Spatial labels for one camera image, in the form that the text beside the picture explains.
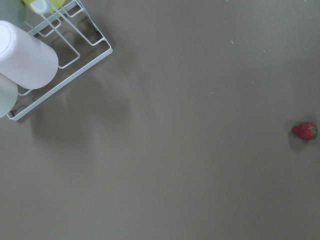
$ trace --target white wire rack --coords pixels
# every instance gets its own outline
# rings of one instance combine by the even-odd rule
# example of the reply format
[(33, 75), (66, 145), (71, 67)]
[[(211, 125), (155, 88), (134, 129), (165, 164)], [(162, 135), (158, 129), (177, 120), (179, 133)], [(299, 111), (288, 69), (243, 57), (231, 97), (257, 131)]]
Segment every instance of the white wire rack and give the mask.
[[(29, 113), (31, 110), (36, 108), (39, 104), (41, 104), (43, 101), (48, 99), (50, 96), (52, 96), (54, 93), (59, 91), (61, 88), (63, 88), (65, 85), (70, 83), (72, 80), (74, 80), (76, 77), (84, 73), (86, 70), (103, 60), (105, 57), (110, 55), (113, 52), (113, 49), (107, 39), (104, 37), (104, 35), (101, 33), (101, 31), (98, 29), (96, 24), (93, 22), (91, 17), (89, 16), (87, 10), (85, 9), (84, 5), (82, 4), (81, 0), (71, 0), (68, 4), (61, 6), (59, 9), (57, 9), (49, 0), (46, 0), (47, 3), (54, 9), (54, 11), (50, 14), (50, 16), (40, 15), (43, 21), (38, 24), (37, 26), (32, 26), (30, 23), (25, 22), (25, 25), (28, 26), (31, 30), (28, 32), (31, 36), (39, 35), (42, 38), (47, 38), (52, 33), (56, 33), (58, 37), (65, 42), (65, 44), (74, 52), (74, 58), (72, 60), (69, 60), (67, 63), (61, 65), (59, 60), (59, 69), (67, 69), (68, 67), (71, 67), (76, 61), (78, 61), (82, 56), (79, 53), (79, 51), (76, 49), (76, 47), (70, 43), (70, 41), (67, 40), (67, 38), (64, 36), (63, 33), (61, 33), (58, 28), (60, 28), (63, 24), (67, 24), (72, 31), (74, 32), (75, 37), (82, 38), (89, 47), (93, 48), (99, 44), (105, 44), (106, 47), (102, 53), (99, 53), (98, 56), (95, 56), (93, 59), (90, 59), (88, 62), (85, 62), (82, 64), (78, 69), (75, 71), (67, 71), (67, 76), (64, 76), (62, 80), (58, 81), (56, 84), (51, 86), (48, 90), (46, 89), (45, 92), (41, 92), (41, 94), (38, 94), (38, 97), (36, 100), (33, 100), (29, 102), (28, 104), (22, 104), (22, 107), (18, 107), (13, 109), (7, 114), (8, 118), (11, 120), (19, 120), (24, 115)], [(70, 20), (74, 18), (75, 16), (79, 14), (84, 14), (85, 17), (89, 19), (89, 22), (91, 23), (91, 27), (94, 28), (98, 33), (100, 38), (98, 40), (95, 40), (94, 42), (90, 41), (85, 34)], [(44, 29), (49, 28), (49, 32), (43, 33), (42, 31)], [(19, 102), (23, 102), (23, 98), (27, 95), (30, 95), (32, 89), (23, 89), (19, 88), (20, 92), (18, 93), (19, 97), (17, 100), (16, 105), (19, 104)]]

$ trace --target gray surface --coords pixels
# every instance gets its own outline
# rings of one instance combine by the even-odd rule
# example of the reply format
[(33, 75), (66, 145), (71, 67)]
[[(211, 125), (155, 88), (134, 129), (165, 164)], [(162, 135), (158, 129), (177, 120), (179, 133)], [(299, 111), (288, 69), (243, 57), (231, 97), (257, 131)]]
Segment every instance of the gray surface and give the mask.
[(114, 53), (0, 119), (1, 239), (320, 239), (319, 1), (83, 3)]

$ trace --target dish drying rack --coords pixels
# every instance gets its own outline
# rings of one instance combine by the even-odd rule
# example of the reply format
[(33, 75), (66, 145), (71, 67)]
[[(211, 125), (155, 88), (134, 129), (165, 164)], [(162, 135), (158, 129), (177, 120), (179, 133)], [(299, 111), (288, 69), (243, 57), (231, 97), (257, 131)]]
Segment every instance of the dish drying rack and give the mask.
[[(24, 89), (22, 87), (19, 87), (17, 102), (15, 106), (12, 108), (12, 110), (7, 114), (8, 118), (14, 121), (17, 121), (23, 116), (25, 116), (27, 113), (29, 113), (31, 110), (36, 108), (43, 101), (48, 99), (50, 96), (52, 96), (54, 93), (59, 91), (68, 83), (70, 83), (76, 77), (80, 76), (86, 70), (88, 70), (89, 68), (91, 68), (92, 66), (94, 66), (95, 64), (97, 64), (98, 62), (100, 62), (101, 60), (103, 60), (105, 57), (107, 57), (113, 52), (113, 49), (110, 43), (107, 41), (107, 39), (98, 29), (96, 24), (93, 22), (87, 10), (85, 9), (84, 5), (82, 4), (81, 0), (71, 0), (69, 1), (69, 3), (66, 3), (60, 8), (56, 8), (49, 0), (46, 0), (46, 1), (54, 9), (54, 11), (50, 13), (50, 16), (39, 15), (43, 20), (40, 24), (36, 26), (32, 26), (32, 24), (26, 21), (24, 26), (30, 29), (28, 33), (31, 36), (42, 37), (43, 39), (46, 39), (52, 33), (56, 33), (58, 36), (58, 39), (62, 40), (64, 42), (64, 45), (67, 45), (69, 47), (69, 50), (73, 52), (74, 58), (71, 60), (68, 60), (66, 63), (62, 65), (60, 61), (61, 59), (59, 58), (58, 72), (65, 70), (64, 72), (66, 72), (67, 74), (64, 74), (62, 79), (58, 81), (55, 81), (55, 78), (57, 77), (56, 75), (54, 79), (51, 81), (51, 83), (48, 84), (49, 86), (40, 88), (40, 90), (42, 89), (45, 89), (45, 90), (44, 91), (42, 90), (40, 91), (40, 93), (36, 94), (37, 95), (36, 99), (33, 98), (32, 101), (28, 103), (22, 103), (22, 106), (15, 108), (15, 106), (19, 105), (19, 102), (23, 102), (23, 99), (26, 98), (27, 96), (30, 96), (32, 92), (38, 91), (38, 89), (33, 90), (33, 89)], [(88, 22), (91, 25), (89, 28), (93, 28), (93, 30), (96, 31), (97, 35), (99, 35), (99, 39), (95, 39), (95, 41), (92, 42), (91, 40), (89, 40), (87, 36), (85, 36), (85, 34), (79, 29), (79, 27), (77, 27), (74, 23), (71, 22), (71, 19), (73, 19), (75, 16), (79, 14), (84, 14), (84, 17), (88, 19)], [(81, 66), (77, 67), (76, 70), (74, 69), (68, 70), (69, 68), (72, 68), (72, 66), (74, 66), (76, 62), (81, 59), (82, 56), (79, 53), (80, 52), (79, 49), (77, 49), (74, 46), (74, 44), (72, 44), (71, 41), (68, 40), (64, 36), (64, 34), (61, 33), (61, 31), (59, 30), (59, 28), (62, 25), (68, 25), (69, 29), (71, 29), (72, 34), (75, 36), (75, 38), (83, 39), (89, 48), (94, 48), (96, 46), (104, 44), (103, 52), (100, 51), (99, 54), (97, 56), (94, 56), (93, 59), (86, 60)], [(47, 29), (49, 29), (49, 31), (47, 33), (43, 33), (43, 31)]]

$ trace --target white cup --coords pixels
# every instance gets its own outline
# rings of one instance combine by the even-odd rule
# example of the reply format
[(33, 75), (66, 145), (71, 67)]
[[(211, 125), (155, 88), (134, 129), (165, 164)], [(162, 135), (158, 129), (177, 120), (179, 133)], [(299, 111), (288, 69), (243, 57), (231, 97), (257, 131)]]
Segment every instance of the white cup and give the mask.
[(0, 118), (5, 116), (16, 104), (18, 86), (6, 76), (0, 74)]
[(0, 73), (25, 89), (39, 89), (56, 75), (56, 52), (7, 21), (0, 21)]
[(26, 5), (21, 0), (0, 0), (0, 20), (20, 27), (24, 24), (26, 15)]

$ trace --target yellow cup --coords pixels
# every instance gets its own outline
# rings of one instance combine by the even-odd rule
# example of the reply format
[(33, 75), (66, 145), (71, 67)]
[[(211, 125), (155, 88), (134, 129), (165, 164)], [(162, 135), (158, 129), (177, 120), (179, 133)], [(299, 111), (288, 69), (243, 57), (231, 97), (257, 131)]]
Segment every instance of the yellow cup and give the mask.
[[(48, 14), (54, 9), (47, 3), (47, 0), (22, 0), (28, 8), (37, 14)], [(49, 0), (57, 9), (65, 3), (66, 0)]]

